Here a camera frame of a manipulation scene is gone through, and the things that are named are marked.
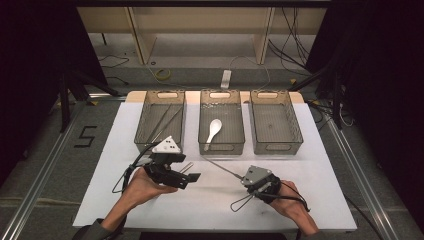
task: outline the white spoon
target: white spoon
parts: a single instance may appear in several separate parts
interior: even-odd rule
[[[212,138],[221,130],[222,127],[222,122],[219,119],[214,119],[211,122],[211,125],[209,126],[209,137],[208,140],[206,141],[206,145],[205,145],[205,152],[209,150],[209,143],[211,143]]]

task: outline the wrist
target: wrist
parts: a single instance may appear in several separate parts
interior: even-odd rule
[[[101,223],[101,226],[108,231],[115,231],[131,209],[125,202],[118,200]]]
[[[306,236],[310,236],[319,232],[314,219],[305,209],[291,215],[290,218],[296,223],[302,233]]]

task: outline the white 3d-printed part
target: white 3d-printed part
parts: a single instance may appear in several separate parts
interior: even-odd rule
[[[167,137],[153,148],[154,153],[181,153],[181,149],[177,146],[172,136]]]

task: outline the black sleeve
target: black sleeve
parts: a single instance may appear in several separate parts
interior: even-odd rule
[[[314,235],[308,237],[301,237],[300,240],[326,240],[327,237],[323,232],[317,232]]]
[[[84,226],[74,235],[72,240],[112,240],[119,239],[119,236],[122,235],[122,229],[124,227],[125,221],[123,221],[119,227],[114,231],[108,231],[104,229],[100,224],[103,219],[97,219],[94,221],[91,226]]]

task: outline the cabinet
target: cabinet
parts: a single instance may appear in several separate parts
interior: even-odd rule
[[[298,10],[299,34],[317,34],[326,9]],[[289,34],[281,8],[242,7],[79,7],[90,33],[131,33],[141,64],[148,62],[161,33],[249,34],[256,62],[263,64],[270,34]],[[289,23],[293,8],[285,8]]]

